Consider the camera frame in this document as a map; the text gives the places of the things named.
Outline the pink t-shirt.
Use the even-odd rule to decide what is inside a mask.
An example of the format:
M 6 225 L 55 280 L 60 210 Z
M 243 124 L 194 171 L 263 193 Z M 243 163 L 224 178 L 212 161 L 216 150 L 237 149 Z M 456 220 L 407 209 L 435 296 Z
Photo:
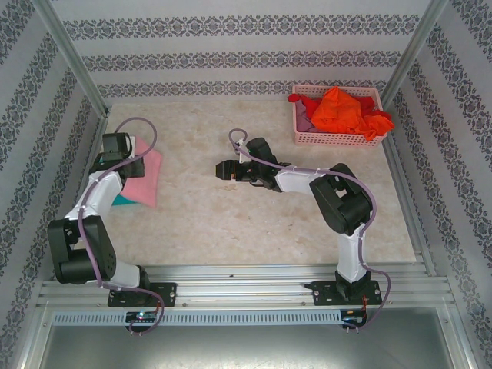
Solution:
M 154 148 L 151 149 L 143 157 L 145 175 L 141 178 L 128 178 L 120 195 L 129 201 L 155 208 L 161 162 L 162 154 Z

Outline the pink plastic basket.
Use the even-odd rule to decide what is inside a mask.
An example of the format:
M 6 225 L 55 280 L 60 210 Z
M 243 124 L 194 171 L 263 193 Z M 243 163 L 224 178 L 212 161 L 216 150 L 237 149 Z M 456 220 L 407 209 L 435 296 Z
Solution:
M 330 88 L 331 86 L 328 85 L 293 85 L 291 92 L 309 98 L 322 98 L 324 93 Z M 352 97 L 371 97 L 375 107 L 382 109 L 379 91 L 374 87 L 340 86 L 339 89 L 347 92 Z M 297 145 L 376 148 L 387 137 L 387 134 L 385 134 L 367 141 L 363 135 L 299 131 L 297 128 L 297 107 L 295 105 L 292 105 L 292 119 L 294 143 Z

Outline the mauve t-shirt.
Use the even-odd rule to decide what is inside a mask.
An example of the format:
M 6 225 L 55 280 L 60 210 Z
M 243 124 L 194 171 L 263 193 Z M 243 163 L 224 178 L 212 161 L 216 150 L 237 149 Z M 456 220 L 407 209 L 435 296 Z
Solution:
M 296 108 L 296 129 L 301 133 L 318 133 L 318 129 L 311 123 L 302 107 Z

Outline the teal folded t-shirt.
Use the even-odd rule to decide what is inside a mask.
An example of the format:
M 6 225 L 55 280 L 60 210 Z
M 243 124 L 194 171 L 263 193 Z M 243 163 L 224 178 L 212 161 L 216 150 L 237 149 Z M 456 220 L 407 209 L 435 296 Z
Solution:
M 130 154 L 122 152 L 101 152 L 95 159 L 95 163 L 91 167 L 92 172 L 103 171 L 107 172 L 105 177 L 112 173 L 117 173 L 121 182 L 121 190 L 116 195 L 113 205 L 133 204 L 135 201 L 126 198 L 122 191 L 125 188 L 125 183 L 129 178 L 137 178 L 142 174 L 141 159 L 133 161 L 134 157 Z

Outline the red t-shirt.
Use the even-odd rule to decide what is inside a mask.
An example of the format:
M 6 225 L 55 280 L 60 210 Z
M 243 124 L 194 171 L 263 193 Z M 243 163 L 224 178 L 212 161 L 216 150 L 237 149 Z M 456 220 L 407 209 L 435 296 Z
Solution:
M 387 119 L 391 119 L 391 116 L 387 112 L 375 108 L 374 100 L 371 97 L 354 97 L 354 99 L 360 103 L 363 116 L 381 115 Z M 289 95 L 287 97 L 287 100 L 290 103 L 300 102 L 305 107 L 306 115 L 308 118 L 312 117 L 312 115 L 314 114 L 314 112 L 316 111 L 316 109 L 321 103 L 320 98 L 312 99 L 307 96 L 298 95 L 298 94 Z

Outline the orange t-shirt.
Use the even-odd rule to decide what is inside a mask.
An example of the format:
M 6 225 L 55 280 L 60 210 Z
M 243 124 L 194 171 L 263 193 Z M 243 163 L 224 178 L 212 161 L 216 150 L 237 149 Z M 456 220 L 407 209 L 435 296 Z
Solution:
M 339 87 L 329 89 L 311 116 L 311 123 L 330 134 L 361 135 L 366 141 L 394 129 L 391 117 L 371 96 L 353 97 Z

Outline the sheet metal tray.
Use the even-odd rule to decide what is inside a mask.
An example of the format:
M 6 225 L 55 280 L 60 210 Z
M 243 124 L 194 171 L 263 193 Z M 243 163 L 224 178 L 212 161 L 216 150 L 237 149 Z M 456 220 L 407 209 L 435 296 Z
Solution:
M 340 325 L 59 327 L 35 314 L 18 369 L 478 369 L 451 307 L 397 307 Z

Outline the aluminium frame post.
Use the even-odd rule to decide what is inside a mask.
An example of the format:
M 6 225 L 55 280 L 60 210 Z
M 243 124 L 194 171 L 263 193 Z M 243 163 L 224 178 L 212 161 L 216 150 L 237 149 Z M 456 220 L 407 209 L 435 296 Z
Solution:
M 50 35 L 54 39 L 65 61 L 75 74 L 84 93 L 87 95 L 92 107 L 97 113 L 107 115 L 108 107 L 101 96 L 96 84 L 71 40 L 62 20 L 58 17 L 51 0 L 31 0 L 36 12 L 39 14 Z
M 429 1 L 429 4 L 421 17 L 414 34 L 407 44 L 400 61 L 397 63 L 397 66 L 381 95 L 381 103 L 384 109 L 389 109 L 391 106 L 394 96 L 397 94 L 399 87 L 406 78 L 408 71 L 415 62 L 426 42 L 428 35 L 434 28 L 448 2 L 449 0 Z

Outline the aluminium mounting rail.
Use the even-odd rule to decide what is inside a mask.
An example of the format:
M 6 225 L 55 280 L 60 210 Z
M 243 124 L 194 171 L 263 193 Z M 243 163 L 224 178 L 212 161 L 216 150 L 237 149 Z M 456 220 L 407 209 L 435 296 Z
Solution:
M 391 282 L 379 274 L 372 277 L 390 294 L 386 308 L 434 308 L 454 306 L 454 293 L 446 277 L 430 274 L 423 261 L 377 264 Z M 252 265 L 252 266 L 148 266 L 151 281 L 177 285 L 178 310 L 245 310 L 305 308 L 313 305 L 312 293 L 305 288 L 312 281 L 334 276 L 332 264 Z M 45 281 L 36 308 L 53 311 L 106 309 L 108 292 L 91 284 L 69 285 Z

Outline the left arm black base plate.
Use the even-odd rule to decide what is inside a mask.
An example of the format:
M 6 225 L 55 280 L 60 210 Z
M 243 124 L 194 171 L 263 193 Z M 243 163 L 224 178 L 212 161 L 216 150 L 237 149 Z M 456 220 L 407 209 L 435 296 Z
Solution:
M 177 294 L 176 283 L 151 282 L 148 288 L 153 294 L 133 291 L 110 290 L 110 308 L 156 308 L 158 305 L 172 308 Z

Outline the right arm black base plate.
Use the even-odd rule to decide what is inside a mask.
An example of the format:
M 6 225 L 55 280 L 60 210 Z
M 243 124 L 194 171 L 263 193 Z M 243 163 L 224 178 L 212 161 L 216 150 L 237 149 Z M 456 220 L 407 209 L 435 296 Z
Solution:
M 377 281 L 369 281 L 361 291 L 355 292 L 348 299 L 345 299 L 338 291 L 335 281 L 313 281 L 311 289 L 315 306 L 362 305 L 364 298 L 370 306 L 376 306 L 382 302 L 381 289 Z

